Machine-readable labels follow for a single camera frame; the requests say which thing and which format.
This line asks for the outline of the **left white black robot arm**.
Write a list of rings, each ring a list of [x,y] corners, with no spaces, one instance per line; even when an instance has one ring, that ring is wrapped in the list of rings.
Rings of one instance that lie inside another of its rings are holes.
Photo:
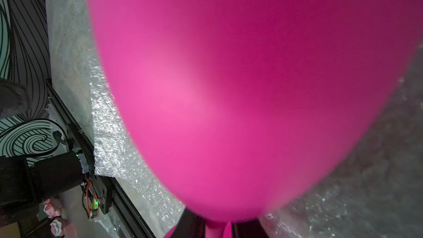
[[[85,180],[87,171],[75,152],[30,166],[23,156],[1,158],[1,226],[39,211],[39,204]]]

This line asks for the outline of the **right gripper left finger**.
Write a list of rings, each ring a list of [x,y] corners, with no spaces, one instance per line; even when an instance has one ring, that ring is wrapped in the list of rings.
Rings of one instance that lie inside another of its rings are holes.
[[[206,220],[185,208],[170,238],[205,238]]]

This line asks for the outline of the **pink wine glass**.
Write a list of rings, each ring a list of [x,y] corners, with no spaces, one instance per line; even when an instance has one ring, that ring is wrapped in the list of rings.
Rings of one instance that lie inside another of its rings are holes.
[[[423,0],[87,0],[115,104],[206,237],[336,167],[423,34]]]

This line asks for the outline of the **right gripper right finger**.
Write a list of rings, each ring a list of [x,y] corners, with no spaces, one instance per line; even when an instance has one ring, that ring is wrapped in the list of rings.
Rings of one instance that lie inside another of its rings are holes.
[[[233,238],[268,238],[258,219],[242,223],[232,223],[231,232]]]

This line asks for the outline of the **bubble wrap of magenta glass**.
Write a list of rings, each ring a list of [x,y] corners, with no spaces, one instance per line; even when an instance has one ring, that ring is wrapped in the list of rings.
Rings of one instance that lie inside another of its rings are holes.
[[[423,51],[383,113],[319,185],[261,219],[271,238],[423,235]]]

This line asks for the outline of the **bubble wrap of pink glass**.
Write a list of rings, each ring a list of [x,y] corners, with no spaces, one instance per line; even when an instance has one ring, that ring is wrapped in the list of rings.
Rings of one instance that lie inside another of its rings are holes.
[[[96,51],[89,55],[89,66],[97,173],[114,177],[143,217],[175,223],[184,207],[152,174],[132,143]]]

